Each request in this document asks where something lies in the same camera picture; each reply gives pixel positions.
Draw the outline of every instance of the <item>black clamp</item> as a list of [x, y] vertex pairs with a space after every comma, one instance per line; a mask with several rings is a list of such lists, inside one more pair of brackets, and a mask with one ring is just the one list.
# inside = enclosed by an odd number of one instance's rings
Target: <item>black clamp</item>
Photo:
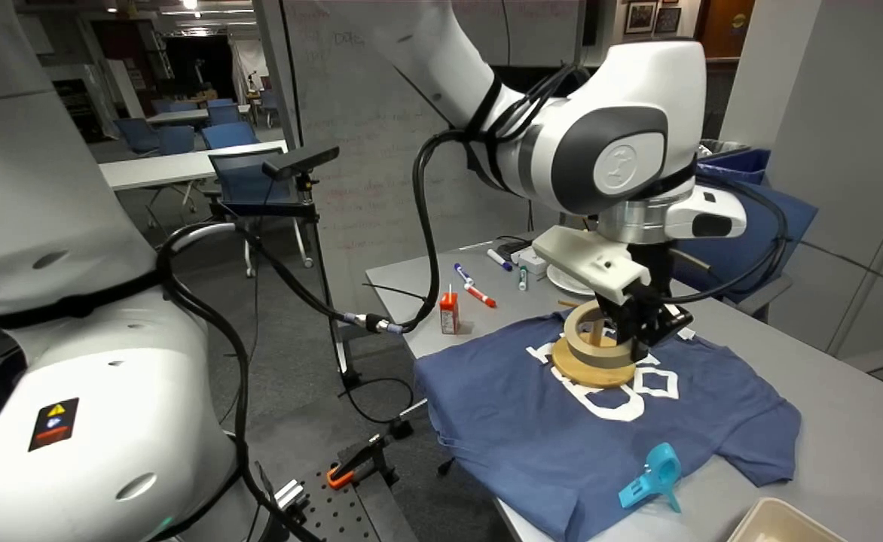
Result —
[[323, 483], [330, 491], [344, 491], [349, 486], [357, 486], [374, 469], [382, 477], [387, 486], [399, 483], [399, 474], [387, 463], [387, 441], [382, 435], [374, 435], [368, 442], [347, 449], [339, 463], [328, 467]]

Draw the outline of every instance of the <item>white graphic print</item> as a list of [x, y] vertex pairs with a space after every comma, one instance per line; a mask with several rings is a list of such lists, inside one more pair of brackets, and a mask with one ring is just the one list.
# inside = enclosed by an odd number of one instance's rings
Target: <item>white graphic print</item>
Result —
[[669, 401], [678, 401], [682, 397], [682, 388], [678, 388], [678, 373], [675, 371], [660, 371], [660, 361], [655, 354], [637, 361], [637, 371], [633, 371], [633, 381], [630, 385], [620, 385], [620, 390], [626, 394], [625, 404], [619, 407], [600, 407], [594, 404], [590, 397], [600, 397], [600, 394], [619, 394], [611, 388], [586, 388], [586, 385], [578, 385], [572, 380], [566, 380], [549, 357], [555, 342], [542, 342], [542, 346], [527, 346], [527, 354], [537, 357], [542, 366], [550, 366], [550, 375], [598, 419], [606, 419], [606, 421], [637, 421], [646, 416], [646, 397], [669, 397]]

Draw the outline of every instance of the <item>gray table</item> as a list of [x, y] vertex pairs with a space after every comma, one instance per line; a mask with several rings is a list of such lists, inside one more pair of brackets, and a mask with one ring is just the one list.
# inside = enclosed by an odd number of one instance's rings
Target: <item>gray table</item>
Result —
[[[462, 263], [499, 308], [488, 309], [462, 294], [462, 320], [473, 325], [470, 334], [441, 334], [435, 309], [408, 334], [417, 357], [481, 337], [507, 323], [557, 309], [562, 297], [570, 301], [570, 294], [549, 283], [519, 293], [516, 278], [499, 271], [481, 251], [443, 253], [443, 287], [462, 287], [451, 263]], [[425, 293], [428, 263], [408, 260], [372, 268], [368, 278], [382, 287]], [[393, 320], [408, 320], [420, 308], [417, 297], [387, 288], [381, 288], [381, 301]], [[695, 301], [688, 309], [702, 337], [734, 348], [798, 407], [796, 480], [790, 486], [752, 488], [725, 461], [710, 457], [678, 486], [682, 516], [673, 516], [664, 502], [647, 502], [598, 540], [724, 540], [749, 502], [765, 494], [790, 501], [847, 540], [883, 540], [883, 381], [725, 304]], [[503, 507], [503, 511], [521, 540], [544, 540], [512, 510]]]

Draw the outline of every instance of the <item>small blue tool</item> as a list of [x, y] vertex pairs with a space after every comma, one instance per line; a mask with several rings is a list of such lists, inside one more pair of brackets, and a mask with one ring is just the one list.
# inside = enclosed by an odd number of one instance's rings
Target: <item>small blue tool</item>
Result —
[[647, 497], [664, 494], [669, 510], [682, 511], [675, 486], [682, 480], [678, 452], [669, 442], [656, 442], [646, 457], [646, 474], [619, 491], [620, 510], [633, 510]]

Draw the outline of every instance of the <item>red object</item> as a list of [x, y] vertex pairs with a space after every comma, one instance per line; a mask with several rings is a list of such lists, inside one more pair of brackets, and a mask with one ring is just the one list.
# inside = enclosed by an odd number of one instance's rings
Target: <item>red object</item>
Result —
[[481, 301], [485, 308], [498, 308], [498, 297], [480, 293], [477, 287], [467, 287], [467, 294], [477, 297], [477, 301]]
[[441, 330], [454, 334], [457, 327], [462, 327], [457, 294], [446, 288], [446, 294], [441, 297]]

